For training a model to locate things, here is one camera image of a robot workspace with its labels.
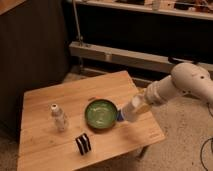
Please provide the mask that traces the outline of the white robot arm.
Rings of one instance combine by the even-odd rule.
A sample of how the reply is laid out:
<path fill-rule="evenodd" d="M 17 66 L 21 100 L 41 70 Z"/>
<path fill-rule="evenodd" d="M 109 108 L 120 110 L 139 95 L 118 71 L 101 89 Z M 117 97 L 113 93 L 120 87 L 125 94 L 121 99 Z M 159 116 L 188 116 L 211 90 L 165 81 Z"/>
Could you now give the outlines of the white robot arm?
<path fill-rule="evenodd" d="M 149 104 L 161 105 L 187 94 L 213 105 L 213 80 L 205 68 L 179 63 L 167 77 L 148 85 L 145 99 Z"/>

